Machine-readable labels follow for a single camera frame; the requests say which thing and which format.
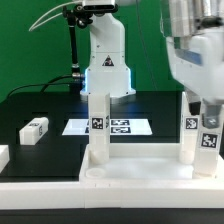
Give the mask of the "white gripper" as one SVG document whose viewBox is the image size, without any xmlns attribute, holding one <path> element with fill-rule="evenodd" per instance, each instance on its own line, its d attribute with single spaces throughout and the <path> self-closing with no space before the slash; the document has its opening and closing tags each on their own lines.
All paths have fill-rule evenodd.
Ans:
<svg viewBox="0 0 224 224">
<path fill-rule="evenodd" d="M 189 39 L 186 49 L 176 49 L 171 37 L 166 38 L 166 45 L 173 78 L 189 89 L 186 97 L 190 114 L 200 114 L 201 97 L 206 100 L 203 126 L 219 128 L 222 106 L 217 104 L 224 104 L 224 29 L 205 29 Z"/>
</svg>

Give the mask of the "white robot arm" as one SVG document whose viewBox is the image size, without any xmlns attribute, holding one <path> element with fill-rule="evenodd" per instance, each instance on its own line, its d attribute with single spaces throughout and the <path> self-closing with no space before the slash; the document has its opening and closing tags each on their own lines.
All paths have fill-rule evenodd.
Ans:
<svg viewBox="0 0 224 224">
<path fill-rule="evenodd" d="M 125 28 L 113 14 L 140 0 L 83 0 L 90 19 L 90 64 L 86 88 L 101 86 L 114 98 L 133 94 L 125 61 Z M 224 0 L 160 0 L 160 28 L 172 77 L 205 109 L 198 113 L 208 129 L 220 126 L 224 106 Z"/>
</svg>

